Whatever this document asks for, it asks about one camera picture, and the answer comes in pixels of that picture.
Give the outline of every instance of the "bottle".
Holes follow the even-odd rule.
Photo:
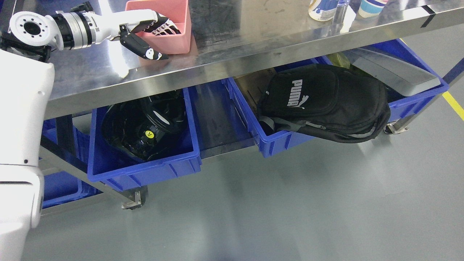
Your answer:
[[[347,11],[347,7],[349,6],[350,0],[340,0],[338,1],[337,11],[334,16],[334,23],[341,24],[345,19],[345,13]]]
[[[337,5],[338,0],[311,0],[308,13],[316,21],[328,21],[334,17]]]

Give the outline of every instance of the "blue plastic bin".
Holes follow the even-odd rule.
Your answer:
[[[45,176],[44,203],[49,208],[98,193],[98,190],[65,171]]]
[[[87,163],[89,160],[89,143],[90,136],[83,134],[76,127],[73,128],[74,147],[76,148],[76,157]],[[57,142],[57,130],[55,127],[55,119],[44,121],[42,126],[42,135],[49,138],[54,143]]]
[[[438,74],[434,72],[432,68],[430,68],[400,39],[382,42],[371,46],[397,56],[406,62],[409,62],[410,64],[413,64],[438,76]],[[450,86],[440,76],[438,76],[438,78],[440,79],[440,85],[416,95],[390,102],[389,105],[392,114],[389,122],[397,121],[407,116],[419,113],[429,102],[432,101],[435,96],[446,92]]]
[[[199,172],[200,149],[188,88],[183,92],[188,128],[175,147],[174,156],[150,162],[133,165],[128,157],[109,146],[100,131],[107,108],[93,110],[87,171],[89,180],[101,181],[117,191],[123,191]]]
[[[57,142],[54,119],[44,121],[42,134],[53,142]],[[87,163],[90,136],[74,128],[76,157]],[[44,177],[44,202],[42,208],[49,208],[74,200],[93,196],[99,191],[71,174],[61,171]]]
[[[421,58],[419,58],[399,39],[378,43],[372,46],[391,53],[413,65],[437,75]],[[278,72],[311,63],[331,64],[326,56],[321,56],[306,61],[279,66],[275,69]],[[444,82],[442,78],[440,78],[440,82],[441,84],[439,86],[427,91],[389,103],[391,109],[389,122],[419,113],[436,95],[439,95],[449,89],[449,85]],[[264,157],[275,155],[281,151],[287,150],[314,138],[312,136],[289,131],[279,131],[269,136],[266,135],[233,78],[224,79],[222,80],[222,83],[228,89],[230,98],[234,101],[237,108],[237,112],[242,117],[244,124],[254,137],[255,142],[259,147],[259,151]]]
[[[315,63],[318,63],[316,59],[309,59],[288,65],[278,66],[275,68],[275,70],[280,72],[287,69]],[[259,151],[263,154],[264,157],[270,157],[281,151],[288,150],[291,147],[302,144],[314,138],[313,136],[286,130],[278,131],[269,136],[266,135],[233,78],[224,79],[222,80],[222,83],[229,91],[230,99],[234,101],[237,112],[246,125],[248,132],[250,132],[253,136],[255,143],[259,147]]]

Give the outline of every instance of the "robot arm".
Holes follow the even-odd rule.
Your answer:
[[[0,164],[0,260],[20,260],[27,232],[37,227],[43,176],[36,166]]]
[[[86,2],[71,10],[69,13],[57,11],[51,16],[18,12],[10,19],[11,32],[27,45],[52,46],[58,50],[86,48],[105,39],[119,39],[124,47],[148,60],[162,60],[168,56],[151,48],[135,33],[180,33],[169,18],[150,9],[101,16]]]

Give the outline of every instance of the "puma logo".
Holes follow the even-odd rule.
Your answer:
[[[309,98],[308,95],[303,95],[303,98],[300,101],[301,96],[301,86],[303,85],[303,80],[296,80],[292,81],[293,87],[290,91],[289,102],[287,103],[288,107],[295,107],[295,108],[302,108],[304,110],[303,105]]]

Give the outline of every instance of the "stainless steel table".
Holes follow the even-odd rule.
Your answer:
[[[46,15],[67,11],[81,1],[6,0],[0,27],[5,30],[17,11]],[[102,15],[123,11],[126,3],[90,2]],[[359,4],[352,0],[343,20],[317,22],[308,16],[309,0],[191,0],[188,54],[148,62],[109,41],[54,52],[50,61],[56,79],[46,118],[464,23],[464,0],[390,0],[379,16],[367,19],[356,16]],[[53,160],[48,152],[42,149],[41,156],[88,181],[84,171]],[[111,193],[102,184],[95,186]]]

